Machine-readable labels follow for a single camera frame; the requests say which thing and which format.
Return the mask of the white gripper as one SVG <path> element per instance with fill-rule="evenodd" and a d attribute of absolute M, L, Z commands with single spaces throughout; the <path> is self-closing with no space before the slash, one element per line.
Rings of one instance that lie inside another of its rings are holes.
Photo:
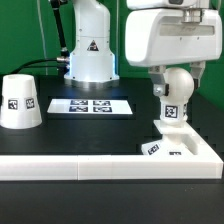
<path fill-rule="evenodd" d="M 204 10 L 200 23 L 184 23 L 183 11 L 177 9 L 138 10 L 128 15 L 126 59 L 131 66 L 150 67 L 155 96 L 169 94 L 162 65 L 192 62 L 190 74 L 198 89 L 205 61 L 218 59 L 221 52 L 222 22 L 215 10 Z"/>

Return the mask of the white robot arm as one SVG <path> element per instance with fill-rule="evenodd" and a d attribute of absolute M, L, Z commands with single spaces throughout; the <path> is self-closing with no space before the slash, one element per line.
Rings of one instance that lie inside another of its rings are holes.
<path fill-rule="evenodd" d="M 154 94 L 168 93 L 165 68 L 191 65 L 198 81 L 205 63 L 222 52 L 222 21 L 209 0 L 126 0 L 125 56 L 130 65 L 149 69 Z M 69 84 L 102 86 L 115 81 L 110 50 L 110 14 L 97 0 L 73 0 L 76 46 L 70 53 Z"/>

